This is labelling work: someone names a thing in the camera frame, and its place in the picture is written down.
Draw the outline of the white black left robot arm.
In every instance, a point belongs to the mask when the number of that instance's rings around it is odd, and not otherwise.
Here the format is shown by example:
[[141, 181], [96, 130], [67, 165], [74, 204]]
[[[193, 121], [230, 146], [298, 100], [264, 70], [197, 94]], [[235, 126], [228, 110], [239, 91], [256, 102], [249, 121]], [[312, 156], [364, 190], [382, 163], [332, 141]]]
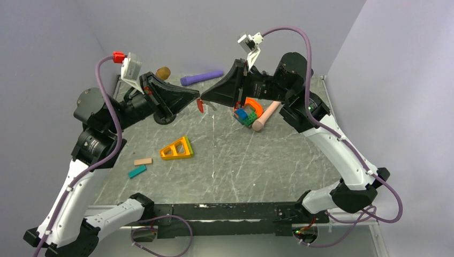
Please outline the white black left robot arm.
[[139, 78], [140, 91], [118, 102], [103, 85], [82, 92], [74, 117], [82, 122], [71, 153], [64, 185], [44, 221], [24, 234], [24, 240], [45, 256], [89, 256], [97, 244], [121, 226], [153, 220], [155, 204], [141, 193], [98, 215], [86, 216], [97, 188], [125, 147], [123, 131], [153, 116], [162, 124], [195, 101], [200, 93], [167, 83], [152, 73]]

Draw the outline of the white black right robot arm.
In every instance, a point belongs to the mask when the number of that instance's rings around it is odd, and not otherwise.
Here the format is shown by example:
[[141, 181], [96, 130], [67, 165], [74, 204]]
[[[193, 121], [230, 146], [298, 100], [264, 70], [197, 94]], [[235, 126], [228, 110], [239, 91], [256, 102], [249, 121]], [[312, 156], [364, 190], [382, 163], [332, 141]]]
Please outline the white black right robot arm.
[[273, 75], [260, 73], [256, 67], [247, 71], [247, 64], [236, 59], [230, 71], [218, 83], [201, 94], [204, 102], [239, 107], [246, 98], [278, 101], [279, 114], [297, 132], [314, 143], [335, 166], [340, 181], [320, 190], [304, 193], [295, 208], [296, 218], [309, 222], [316, 213], [340, 208], [356, 213], [371, 205], [381, 182], [367, 173], [351, 150], [328, 106], [315, 93], [305, 99], [307, 60], [297, 52], [284, 54]]

